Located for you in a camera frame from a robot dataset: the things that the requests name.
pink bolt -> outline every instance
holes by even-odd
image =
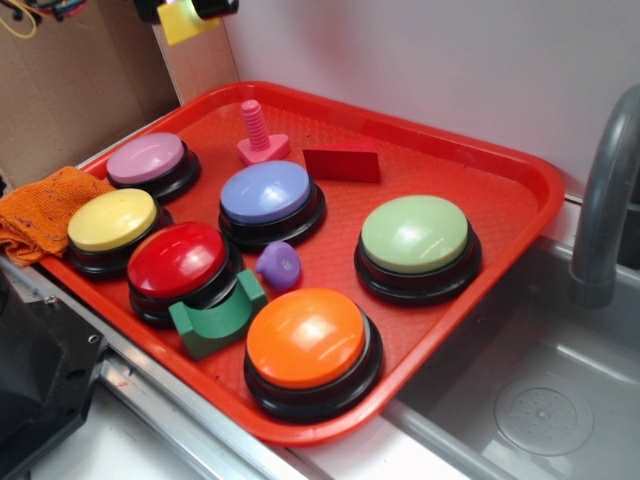
[[[267,131],[267,124],[264,121],[260,104],[255,100],[247,100],[240,109],[249,134],[251,148],[257,151],[269,148],[271,141],[269,141],[269,132]]]
[[[240,107],[248,138],[238,142],[240,158],[247,165],[265,160],[282,160],[291,151],[289,137],[283,133],[269,135],[262,115],[262,107],[256,100],[247,100]]]

drain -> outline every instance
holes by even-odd
[[[551,376],[518,380],[496,401],[500,431],[514,445],[535,455],[577,450],[593,429],[589,402],[573,385]]]

red wooden block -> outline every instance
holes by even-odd
[[[380,183],[380,165],[371,138],[323,145],[302,151],[314,180]]]

plastic tray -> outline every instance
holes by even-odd
[[[244,342],[200,361],[190,359],[177,333],[138,321],[126,280],[91,282],[65,260],[42,265],[160,364],[259,439],[307,446],[343,436],[377,415],[471,308],[496,283],[559,210],[562,180],[546,162],[509,149],[398,120],[267,83],[238,83],[213,90],[138,132],[172,132],[199,156],[203,173],[184,196],[166,206],[176,222],[217,226],[219,192],[244,167],[236,144],[247,136],[241,102],[258,100],[270,133],[286,133],[287,159],[304,166],[303,148],[363,138],[375,141],[380,183],[322,181],[328,215],[321,229],[297,248],[300,287],[323,286],[351,297],[379,328],[385,366],[377,387],[353,410],[330,421],[292,425],[262,413],[242,373]],[[106,177],[104,153],[83,169]],[[437,195],[457,204],[483,247],[477,279],[457,299],[433,307],[387,305],[359,285],[353,253],[363,221],[380,204],[404,195]],[[257,256],[245,255],[247,268]],[[265,286],[270,299],[276,293]]]

orange button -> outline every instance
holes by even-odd
[[[365,344],[364,318],[347,296],[326,288],[283,295],[264,307],[247,334],[258,374],[288,389],[319,387],[351,368]]]

